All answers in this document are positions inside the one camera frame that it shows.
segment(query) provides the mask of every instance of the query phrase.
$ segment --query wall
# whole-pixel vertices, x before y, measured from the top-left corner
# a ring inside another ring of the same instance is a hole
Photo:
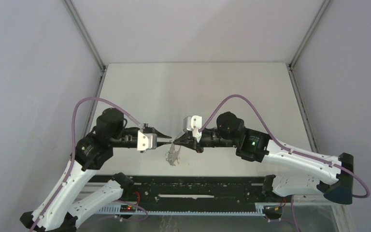
[[[321,3],[74,1],[105,63],[290,62]]]
[[[333,1],[294,72],[320,151],[353,154],[371,189],[371,1]],[[356,230],[371,231],[371,196],[349,209]]]
[[[26,231],[19,217],[59,179],[73,107],[99,77],[61,1],[0,1],[0,231]],[[78,136],[88,111],[78,113]]]

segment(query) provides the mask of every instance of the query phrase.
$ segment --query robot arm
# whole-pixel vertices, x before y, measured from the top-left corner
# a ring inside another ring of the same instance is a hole
[[[93,177],[102,165],[113,156],[114,147],[137,148],[144,152],[155,149],[170,142],[157,142],[157,137],[171,138],[155,128],[145,125],[143,129],[128,128],[123,113],[115,108],[103,111],[97,118],[92,132],[81,139],[76,145],[75,160],[70,160],[55,187],[45,201],[33,212],[24,213],[20,220],[26,228],[31,228],[39,218],[35,228],[39,232],[72,232],[76,231],[89,216],[106,204],[120,199],[123,195],[131,195],[133,182],[123,173],[115,174],[101,189],[75,202],[85,184]],[[66,182],[63,182],[70,165],[73,168]],[[40,215],[43,208],[47,210]]]
[[[351,204],[353,178],[339,168],[315,161],[292,153],[295,151],[331,161],[348,170],[353,171],[353,156],[347,153],[339,157],[326,156],[307,152],[302,149],[284,144],[291,148],[291,152],[281,149],[271,137],[244,126],[244,121],[233,113],[226,112],[218,116],[217,128],[204,129],[198,132],[201,117],[186,117],[184,134],[176,139],[175,145],[182,145],[203,152],[204,147],[235,147],[236,155],[247,161],[264,163],[278,163],[299,169],[309,174],[304,178],[267,176],[263,186],[264,194],[287,196],[292,194],[323,194],[330,201]]]

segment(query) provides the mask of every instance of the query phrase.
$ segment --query white panel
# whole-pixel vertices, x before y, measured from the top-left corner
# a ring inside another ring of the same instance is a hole
[[[0,231],[19,222],[62,175],[71,115],[100,70],[61,1],[0,1]],[[82,134],[89,110],[77,118]]]
[[[290,62],[322,0],[77,0],[106,63]]]
[[[355,156],[371,189],[371,1],[333,1],[295,74],[320,151]],[[355,194],[364,194],[354,182]],[[358,232],[371,231],[371,196],[349,206]]]
[[[200,115],[205,122],[226,96],[238,93],[252,101],[277,138],[310,149],[284,63],[110,64],[105,78],[101,97],[172,137],[182,131],[184,117]],[[106,104],[99,103],[95,117],[105,108],[108,108]],[[243,100],[229,100],[219,113],[226,111],[242,118],[246,127],[264,131]],[[214,119],[209,127],[215,125]],[[235,148],[206,148],[197,154],[183,147],[180,164],[173,167],[165,157],[169,147],[162,146],[144,154],[136,149],[115,148],[114,156],[100,173],[192,176],[297,173],[275,164],[244,161],[235,155]]]

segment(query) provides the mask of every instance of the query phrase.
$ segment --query white tabletop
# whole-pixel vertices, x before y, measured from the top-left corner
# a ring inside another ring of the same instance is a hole
[[[297,100],[284,63],[137,63],[110,64],[100,97],[119,105],[141,123],[176,137],[184,117],[199,115],[203,123],[230,94],[241,94],[258,109],[281,141],[310,150]],[[97,118],[108,105],[99,102]],[[231,111],[250,129],[265,132],[252,109],[241,99],[229,100],[220,113]],[[208,128],[215,127],[215,119]],[[264,176],[297,174],[273,164],[248,162],[235,148],[181,148],[179,163],[166,161],[169,145],[141,154],[136,149],[115,148],[114,156],[99,174],[130,175]]]

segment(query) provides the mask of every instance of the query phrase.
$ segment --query gray floor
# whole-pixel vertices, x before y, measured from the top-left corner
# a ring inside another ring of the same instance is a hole
[[[335,232],[335,219],[330,206],[298,206],[295,214],[302,232]],[[104,217],[93,215],[85,224]],[[289,206],[284,208],[284,219],[292,220]],[[124,232],[295,232],[286,222],[267,223],[262,217],[230,216],[151,216],[142,222],[120,222],[110,218],[99,221],[78,232],[124,231]]]

